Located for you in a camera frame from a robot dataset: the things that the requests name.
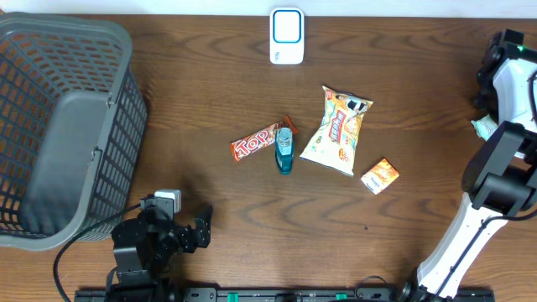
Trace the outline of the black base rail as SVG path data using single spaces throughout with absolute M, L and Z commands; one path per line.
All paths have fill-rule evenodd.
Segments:
M 397 302 L 441 301 L 442 298 L 426 291 L 414 297 L 405 297 L 395 289 L 361 287 L 350 289 L 173 289 L 169 294 L 153 294 L 148 289 L 78 290 L 75 302 Z

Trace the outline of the teal white wipes pack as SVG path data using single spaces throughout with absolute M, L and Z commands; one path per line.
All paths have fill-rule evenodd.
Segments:
M 474 127 L 477 136 L 485 141 L 489 140 L 498 128 L 498 124 L 490 115 L 478 120 L 473 120 L 471 121 L 471 124 Z

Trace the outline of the dark grey plastic basket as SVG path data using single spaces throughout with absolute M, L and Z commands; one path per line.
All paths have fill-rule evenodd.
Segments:
M 29 251 L 109 237 L 148 110 L 132 40 L 102 20 L 1 17 L 1 244 Z

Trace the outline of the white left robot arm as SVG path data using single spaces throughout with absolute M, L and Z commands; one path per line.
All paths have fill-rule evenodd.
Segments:
M 173 212 L 150 206 L 118 224 L 112 230 L 117 283 L 107 284 L 105 300 L 182 301 L 183 291 L 164 275 L 174 255 L 209 246 L 212 213 L 213 207 L 208 206 L 194 226 L 180 226 Z

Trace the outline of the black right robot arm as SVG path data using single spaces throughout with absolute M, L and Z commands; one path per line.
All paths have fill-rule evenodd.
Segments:
M 463 173 L 456 217 L 399 301 L 493 301 L 490 289 L 461 289 L 462 278 L 497 231 L 536 216 L 536 52 L 524 34 L 491 38 L 477 82 L 474 105 L 498 126 Z

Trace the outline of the blue liquid bottle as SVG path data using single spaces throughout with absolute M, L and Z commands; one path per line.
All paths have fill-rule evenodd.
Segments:
M 293 133 L 290 128 L 281 128 L 275 138 L 275 160 L 279 172 L 290 174 L 295 151 Z

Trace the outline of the orange Top chocolate bar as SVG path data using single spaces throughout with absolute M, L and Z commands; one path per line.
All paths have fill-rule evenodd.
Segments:
M 289 128 L 293 134 L 299 130 L 292 123 L 290 116 L 285 116 L 281 121 L 272 123 L 265 128 L 258 130 L 244 138 L 230 142 L 230 151 L 235 161 L 256 153 L 260 149 L 266 148 L 275 143 L 276 133 L 281 128 Z

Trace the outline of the white barcode scanner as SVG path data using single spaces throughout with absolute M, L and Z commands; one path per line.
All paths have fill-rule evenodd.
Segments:
M 274 65 L 301 64 L 305 54 L 305 15 L 299 8 L 275 8 L 269 16 L 269 58 Z

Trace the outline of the small orange snack packet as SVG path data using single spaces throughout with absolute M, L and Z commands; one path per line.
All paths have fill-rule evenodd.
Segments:
M 361 181 L 373 194 L 378 195 L 398 177 L 398 170 L 386 159 L 381 159 L 361 177 Z

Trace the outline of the yellow snack bag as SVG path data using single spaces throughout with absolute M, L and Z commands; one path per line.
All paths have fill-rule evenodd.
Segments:
M 373 101 L 322 87 L 325 111 L 321 125 L 312 135 L 301 159 L 353 176 L 356 146 L 365 114 Z

